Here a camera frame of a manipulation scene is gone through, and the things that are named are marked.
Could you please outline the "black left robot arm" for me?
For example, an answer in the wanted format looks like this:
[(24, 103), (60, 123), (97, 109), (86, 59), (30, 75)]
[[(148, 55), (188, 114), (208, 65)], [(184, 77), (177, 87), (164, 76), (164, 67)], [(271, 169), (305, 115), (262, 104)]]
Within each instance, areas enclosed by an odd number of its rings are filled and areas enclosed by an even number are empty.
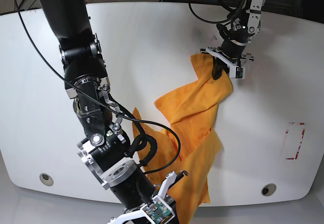
[(223, 72), (230, 78), (244, 79), (245, 65), (254, 61), (250, 53), (244, 54), (252, 37), (261, 30), (261, 10), (265, 0), (239, 0), (238, 7), (230, 12), (225, 24), (216, 25), (222, 44), (201, 49), (201, 53), (213, 57), (212, 78), (217, 80)]

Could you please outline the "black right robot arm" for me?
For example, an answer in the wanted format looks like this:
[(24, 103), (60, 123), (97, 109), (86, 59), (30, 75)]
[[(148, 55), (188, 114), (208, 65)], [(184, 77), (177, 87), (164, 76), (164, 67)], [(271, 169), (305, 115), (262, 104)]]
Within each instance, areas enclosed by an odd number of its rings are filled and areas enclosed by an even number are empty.
[(111, 190), (124, 212), (110, 223), (178, 223), (176, 202), (167, 192), (187, 172), (170, 172), (154, 185), (143, 172), (157, 153), (156, 139), (142, 121), (110, 94), (101, 47), (92, 32), (85, 0), (39, 0), (59, 41), (63, 81), (84, 128), (79, 156), (100, 185)]

